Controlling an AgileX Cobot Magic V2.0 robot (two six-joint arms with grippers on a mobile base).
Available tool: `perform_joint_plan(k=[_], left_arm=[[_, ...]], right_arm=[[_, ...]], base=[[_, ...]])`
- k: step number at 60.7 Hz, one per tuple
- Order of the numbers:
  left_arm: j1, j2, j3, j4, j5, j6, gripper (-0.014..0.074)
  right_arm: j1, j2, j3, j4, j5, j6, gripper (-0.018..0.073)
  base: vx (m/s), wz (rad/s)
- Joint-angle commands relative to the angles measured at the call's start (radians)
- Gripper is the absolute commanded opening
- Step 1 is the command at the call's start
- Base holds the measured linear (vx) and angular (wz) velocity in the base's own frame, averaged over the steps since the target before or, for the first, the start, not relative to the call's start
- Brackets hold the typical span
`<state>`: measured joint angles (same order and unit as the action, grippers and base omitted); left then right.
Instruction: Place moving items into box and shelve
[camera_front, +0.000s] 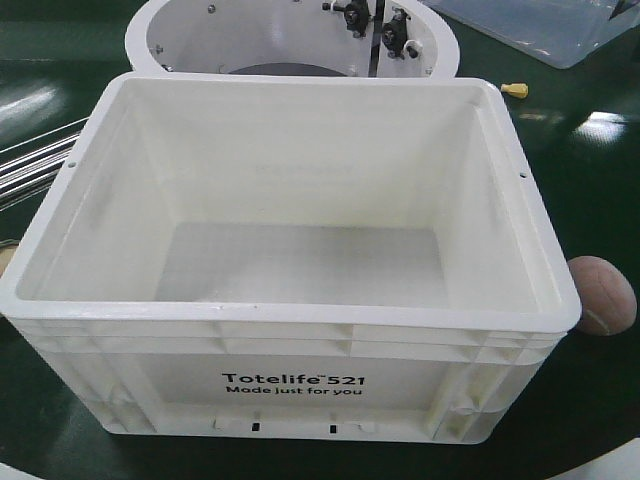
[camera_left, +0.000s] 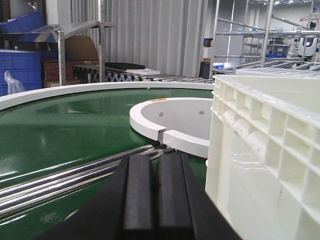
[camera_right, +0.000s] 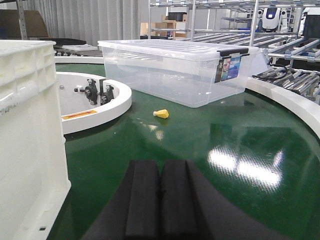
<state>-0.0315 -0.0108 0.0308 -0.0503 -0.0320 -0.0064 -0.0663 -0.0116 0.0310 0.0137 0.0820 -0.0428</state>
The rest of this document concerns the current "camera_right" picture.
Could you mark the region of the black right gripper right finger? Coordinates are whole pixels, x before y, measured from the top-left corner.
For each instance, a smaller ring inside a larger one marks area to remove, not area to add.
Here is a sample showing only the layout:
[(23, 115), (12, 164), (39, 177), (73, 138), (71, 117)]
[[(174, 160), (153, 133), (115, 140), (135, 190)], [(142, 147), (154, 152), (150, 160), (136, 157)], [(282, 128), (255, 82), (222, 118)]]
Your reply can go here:
[(228, 201), (191, 160), (167, 160), (161, 174), (164, 240), (286, 240)]

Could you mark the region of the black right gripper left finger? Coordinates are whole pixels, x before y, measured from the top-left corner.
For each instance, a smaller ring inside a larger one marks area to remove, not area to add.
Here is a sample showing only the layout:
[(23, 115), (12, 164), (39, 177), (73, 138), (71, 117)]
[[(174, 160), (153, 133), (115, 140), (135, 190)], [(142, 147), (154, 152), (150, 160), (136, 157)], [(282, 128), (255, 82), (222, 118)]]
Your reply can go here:
[(159, 180), (155, 161), (131, 160), (117, 190), (82, 239), (158, 239)]

